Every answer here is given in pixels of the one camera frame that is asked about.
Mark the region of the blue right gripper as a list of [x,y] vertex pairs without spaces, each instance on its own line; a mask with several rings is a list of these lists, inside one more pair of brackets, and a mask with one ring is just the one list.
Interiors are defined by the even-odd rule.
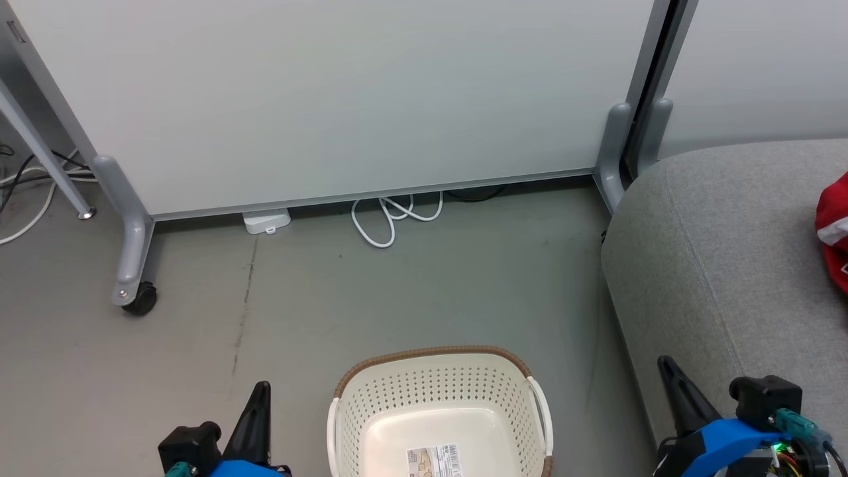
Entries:
[[740,419],[723,419],[671,356],[657,366],[676,431],[658,449],[655,476],[767,476],[783,432],[758,431]]

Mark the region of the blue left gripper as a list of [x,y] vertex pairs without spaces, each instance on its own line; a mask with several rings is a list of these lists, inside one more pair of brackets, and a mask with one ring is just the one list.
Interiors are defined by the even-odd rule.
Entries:
[[286,467],[272,463],[272,386],[257,382],[225,447],[225,461],[212,477],[281,477]]

